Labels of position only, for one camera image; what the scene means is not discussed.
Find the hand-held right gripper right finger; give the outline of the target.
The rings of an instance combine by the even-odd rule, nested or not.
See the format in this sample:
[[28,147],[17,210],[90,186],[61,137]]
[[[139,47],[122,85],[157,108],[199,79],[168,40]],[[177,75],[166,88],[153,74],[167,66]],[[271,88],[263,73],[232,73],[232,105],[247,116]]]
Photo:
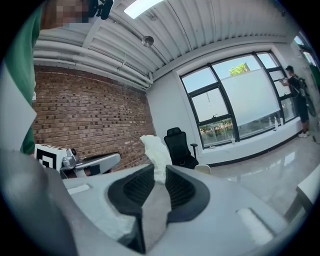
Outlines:
[[287,222],[233,181],[168,166],[171,211],[147,256],[267,256],[279,252]]

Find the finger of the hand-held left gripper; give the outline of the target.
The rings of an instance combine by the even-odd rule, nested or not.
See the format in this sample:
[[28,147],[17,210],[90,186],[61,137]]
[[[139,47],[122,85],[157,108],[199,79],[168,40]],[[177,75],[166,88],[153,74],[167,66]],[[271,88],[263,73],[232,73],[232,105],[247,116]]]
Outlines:
[[108,153],[86,157],[75,166],[77,177],[89,177],[109,173],[121,161],[119,153]]

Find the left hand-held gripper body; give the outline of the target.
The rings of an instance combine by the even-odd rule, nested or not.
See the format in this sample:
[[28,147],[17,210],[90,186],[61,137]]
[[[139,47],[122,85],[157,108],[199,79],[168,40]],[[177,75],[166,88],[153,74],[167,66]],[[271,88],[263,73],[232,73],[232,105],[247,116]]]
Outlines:
[[56,170],[62,179],[76,178],[75,166],[79,157],[74,148],[36,144],[34,158],[45,168]]

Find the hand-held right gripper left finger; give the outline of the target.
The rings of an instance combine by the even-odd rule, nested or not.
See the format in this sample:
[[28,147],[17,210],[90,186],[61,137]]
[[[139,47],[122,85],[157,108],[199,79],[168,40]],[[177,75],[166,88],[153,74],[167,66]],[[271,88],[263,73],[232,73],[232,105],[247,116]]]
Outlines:
[[142,206],[155,185],[153,165],[63,183],[96,228],[127,248],[146,253]]

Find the white paper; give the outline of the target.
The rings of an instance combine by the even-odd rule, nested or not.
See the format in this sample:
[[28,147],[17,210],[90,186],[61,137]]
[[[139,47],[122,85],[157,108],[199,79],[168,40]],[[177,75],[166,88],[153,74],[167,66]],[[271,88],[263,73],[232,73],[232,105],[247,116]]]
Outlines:
[[146,251],[162,238],[167,229],[168,213],[172,210],[166,184],[166,167],[172,164],[167,147],[158,136],[143,135],[145,155],[154,165],[154,187],[142,206],[142,230]]

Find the black office chair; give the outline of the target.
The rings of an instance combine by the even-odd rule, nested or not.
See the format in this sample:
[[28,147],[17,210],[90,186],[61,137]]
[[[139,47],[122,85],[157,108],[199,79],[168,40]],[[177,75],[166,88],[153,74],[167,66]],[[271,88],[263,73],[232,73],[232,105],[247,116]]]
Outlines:
[[192,156],[187,143],[187,135],[184,131],[181,131],[179,127],[168,129],[164,137],[164,142],[174,166],[193,170],[199,164],[196,156],[196,147],[198,145],[196,143],[190,144],[193,148]]

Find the black-framed window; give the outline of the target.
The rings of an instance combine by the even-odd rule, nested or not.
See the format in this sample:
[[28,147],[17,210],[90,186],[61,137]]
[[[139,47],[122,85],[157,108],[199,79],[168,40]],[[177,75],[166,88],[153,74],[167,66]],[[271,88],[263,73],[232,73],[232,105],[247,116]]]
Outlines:
[[[222,79],[262,69],[274,90],[279,111],[238,126]],[[272,51],[239,54],[216,62],[209,62],[180,76],[187,94],[202,147],[205,149],[250,139],[274,131],[274,117],[278,127],[297,117],[292,92],[279,79],[285,71]]]

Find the person in green shirt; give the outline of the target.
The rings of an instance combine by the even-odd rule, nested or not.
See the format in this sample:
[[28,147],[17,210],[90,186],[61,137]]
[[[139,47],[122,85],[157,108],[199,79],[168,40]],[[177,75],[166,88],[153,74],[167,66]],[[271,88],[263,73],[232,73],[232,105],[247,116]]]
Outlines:
[[43,6],[22,24],[0,64],[0,148],[33,155],[36,112],[34,47],[41,30]]

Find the white ceiling pipes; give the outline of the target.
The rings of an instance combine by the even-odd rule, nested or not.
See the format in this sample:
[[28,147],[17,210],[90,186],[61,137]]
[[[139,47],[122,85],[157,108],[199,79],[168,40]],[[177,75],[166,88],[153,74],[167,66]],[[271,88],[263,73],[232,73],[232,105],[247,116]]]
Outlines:
[[78,64],[84,63],[94,68],[107,70],[129,79],[129,81],[135,82],[143,88],[149,88],[153,84],[151,79],[128,67],[124,62],[80,46],[40,40],[36,42],[35,49],[48,56],[53,55],[56,58],[71,59]]

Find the white roller blind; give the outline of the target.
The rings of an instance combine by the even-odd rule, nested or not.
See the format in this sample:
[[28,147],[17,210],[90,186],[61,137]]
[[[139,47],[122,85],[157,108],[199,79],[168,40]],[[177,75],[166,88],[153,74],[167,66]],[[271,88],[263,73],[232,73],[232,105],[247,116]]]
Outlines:
[[244,72],[221,80],[238,126],[280,110],[270,81],[262,69]]

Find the white table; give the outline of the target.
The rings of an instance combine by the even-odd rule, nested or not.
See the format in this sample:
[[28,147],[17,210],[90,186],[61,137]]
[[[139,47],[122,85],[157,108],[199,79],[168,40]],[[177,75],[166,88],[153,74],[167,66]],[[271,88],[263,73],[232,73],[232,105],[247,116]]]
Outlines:
[[284,214],[288,223],[292,222],[301,209],[309,213],[320,194],[320,165],[317,166],[296,189],[296,196]]

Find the round ceiling lamp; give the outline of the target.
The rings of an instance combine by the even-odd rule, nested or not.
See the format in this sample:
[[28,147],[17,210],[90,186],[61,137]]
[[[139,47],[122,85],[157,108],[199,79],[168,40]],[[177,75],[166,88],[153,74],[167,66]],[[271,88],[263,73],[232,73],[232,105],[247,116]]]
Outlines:
[[154,44],[154,38],[147,35],[142,38],[141,42],[144,47],[150,48]]

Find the bright ceiling light panel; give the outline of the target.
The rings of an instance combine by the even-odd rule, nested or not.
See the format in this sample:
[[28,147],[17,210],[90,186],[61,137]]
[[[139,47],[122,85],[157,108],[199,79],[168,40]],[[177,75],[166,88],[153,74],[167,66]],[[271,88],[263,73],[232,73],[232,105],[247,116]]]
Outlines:
[[136,0],[124,10],[124,13],[132,19],[136,19],[145,11],[149,10],[162,1],[163,0]]

